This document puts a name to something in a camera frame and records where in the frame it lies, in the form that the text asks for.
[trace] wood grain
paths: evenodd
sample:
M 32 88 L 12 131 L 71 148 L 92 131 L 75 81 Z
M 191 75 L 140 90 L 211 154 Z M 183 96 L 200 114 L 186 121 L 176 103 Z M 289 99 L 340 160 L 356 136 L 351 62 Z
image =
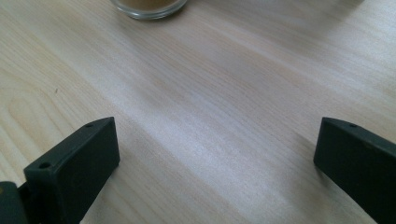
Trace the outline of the wood grain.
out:
M 313 162 L 322 117 L 396 142 L 396 2 L 0 0 L 0 179 L 114 116 L 83 223 L 374 223 Z

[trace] brown powder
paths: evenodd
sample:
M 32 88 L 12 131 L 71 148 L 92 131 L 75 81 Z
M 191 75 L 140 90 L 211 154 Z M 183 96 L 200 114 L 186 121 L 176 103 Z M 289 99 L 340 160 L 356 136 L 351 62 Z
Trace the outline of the brown powder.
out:
M 119 0 L 119 2 L 126 7 L 144 11 L 168 7 L 177 1 L 178 0 Z

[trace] glass jar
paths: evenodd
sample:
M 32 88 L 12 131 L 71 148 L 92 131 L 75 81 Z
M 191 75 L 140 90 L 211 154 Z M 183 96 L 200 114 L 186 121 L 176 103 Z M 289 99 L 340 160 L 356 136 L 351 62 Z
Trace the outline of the glass jar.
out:
M 111 0 L 111 2 L 132 18 L 152 20 L 178 11 L 187 0 Z

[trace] black plastic object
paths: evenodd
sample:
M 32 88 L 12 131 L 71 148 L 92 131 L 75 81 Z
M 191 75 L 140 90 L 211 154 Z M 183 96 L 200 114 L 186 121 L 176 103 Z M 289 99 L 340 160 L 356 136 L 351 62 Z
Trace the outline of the black plastic object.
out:
M 84 125 L 24 169 L 20 198 L 15 185 L 0 183 L 0 223 L 79 223 L 119 162 L 114 119 Z
M 358 125 L 323 118 L 315 165 L 378 223 L 396 223 L 396 145 Z

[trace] black clamp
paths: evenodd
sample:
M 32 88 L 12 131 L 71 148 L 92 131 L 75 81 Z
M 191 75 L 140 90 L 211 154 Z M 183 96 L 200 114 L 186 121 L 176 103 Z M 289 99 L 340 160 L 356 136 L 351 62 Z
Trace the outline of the black clamp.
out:
M 79 223 L 119 162 L 114 118 L 84 125 L 28 165 L 18 189 L 0 182 L 0 222 Z
M 315 165 L 378 223 L 396 223 L 396 145 L 356 124 L 323 118 Z

